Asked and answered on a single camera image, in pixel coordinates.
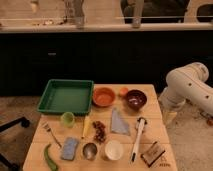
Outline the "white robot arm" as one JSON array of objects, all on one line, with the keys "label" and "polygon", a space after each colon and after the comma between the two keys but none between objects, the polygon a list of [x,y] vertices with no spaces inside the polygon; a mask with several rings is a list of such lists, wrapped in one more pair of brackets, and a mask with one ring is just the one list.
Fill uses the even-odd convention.
[{"label": "white robot arm", "polygon": [[173,69],[167,74],[167,86],[158,98],[165,125],[176,117],[186,100],[213,117],[213,87],[206,84],[208,77],[208,68],[200,62]]}]

